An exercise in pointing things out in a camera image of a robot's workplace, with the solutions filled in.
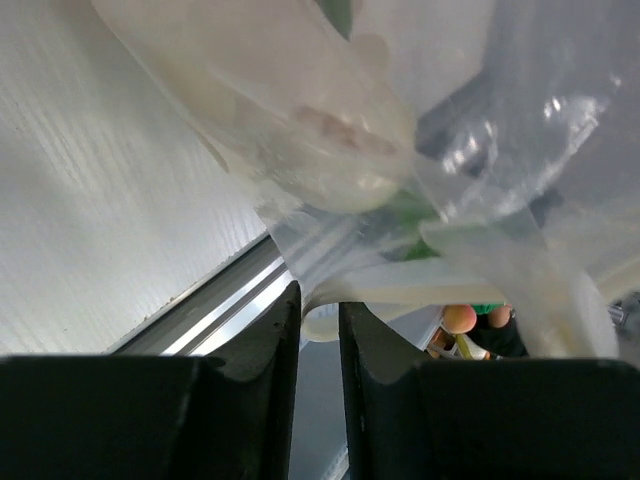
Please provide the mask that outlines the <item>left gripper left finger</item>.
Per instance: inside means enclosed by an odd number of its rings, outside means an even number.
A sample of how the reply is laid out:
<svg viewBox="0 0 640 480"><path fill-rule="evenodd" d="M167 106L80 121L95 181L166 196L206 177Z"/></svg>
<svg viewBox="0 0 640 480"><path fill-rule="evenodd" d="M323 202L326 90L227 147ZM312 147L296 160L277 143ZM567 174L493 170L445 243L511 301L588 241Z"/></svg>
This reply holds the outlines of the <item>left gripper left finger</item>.
<svg viewBox="0 0 640 480"><path fill-rule="evenodd" d="M5 479L284 479L301 327L289 284L205 356L11 356Z"/></svg>

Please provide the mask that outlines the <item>clear zip top bag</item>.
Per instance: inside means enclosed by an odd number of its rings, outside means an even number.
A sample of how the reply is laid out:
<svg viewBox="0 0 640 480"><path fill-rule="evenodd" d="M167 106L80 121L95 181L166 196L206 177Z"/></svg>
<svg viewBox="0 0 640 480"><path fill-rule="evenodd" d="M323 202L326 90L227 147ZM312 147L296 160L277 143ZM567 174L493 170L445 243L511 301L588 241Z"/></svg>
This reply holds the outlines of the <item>clear zip top bag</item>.
<svg viewBox="0 0 640 480"><path fill-rule="evenodd" d="M639 352L635 1L98 1L303 291L510 305L540 357Z"/></svg>

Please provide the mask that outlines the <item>aluminium mounting rail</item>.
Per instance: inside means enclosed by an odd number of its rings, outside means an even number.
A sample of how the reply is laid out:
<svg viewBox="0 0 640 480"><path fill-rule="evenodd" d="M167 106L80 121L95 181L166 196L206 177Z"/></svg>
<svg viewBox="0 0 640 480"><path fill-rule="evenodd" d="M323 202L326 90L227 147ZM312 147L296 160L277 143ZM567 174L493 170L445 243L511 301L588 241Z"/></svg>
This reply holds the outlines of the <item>aluminium mounting rail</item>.
<svg viewBox="0 0 640 480"><path fill-rule="evenodd" d="M113 355L204 355L226 343L279 297L292 277L265 236L110 349Z"/></svg>

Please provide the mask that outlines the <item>white toy radish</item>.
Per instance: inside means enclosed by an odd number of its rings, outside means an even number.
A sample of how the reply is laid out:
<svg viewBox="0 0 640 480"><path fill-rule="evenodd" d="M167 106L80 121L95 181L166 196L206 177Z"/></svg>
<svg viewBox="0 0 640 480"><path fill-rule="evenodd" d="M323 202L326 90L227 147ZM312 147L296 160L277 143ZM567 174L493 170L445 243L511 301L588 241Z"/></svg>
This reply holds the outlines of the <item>white toy radish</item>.
<svg viewBox="0 0 640 480"><path fill-rule="evenodd" d="M428 253L427 208L406 192L415 121L385 82L388 41L317 25L186 28L158 73L206 139L239 150L292 205L384 215L403 258Z"/></svg>

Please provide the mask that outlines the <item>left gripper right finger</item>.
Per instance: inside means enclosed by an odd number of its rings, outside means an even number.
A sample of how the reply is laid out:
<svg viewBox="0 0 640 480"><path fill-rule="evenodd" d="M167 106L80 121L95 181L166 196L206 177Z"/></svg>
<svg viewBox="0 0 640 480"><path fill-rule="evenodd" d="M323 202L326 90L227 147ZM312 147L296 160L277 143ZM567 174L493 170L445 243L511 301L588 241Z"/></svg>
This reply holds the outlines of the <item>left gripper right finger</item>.
<svg viewBox="0 0 640 480"><path fill-rule="evenodd" d="M622 361L436 360L339 307L355 479L635 479L639 373Z"/></svg>

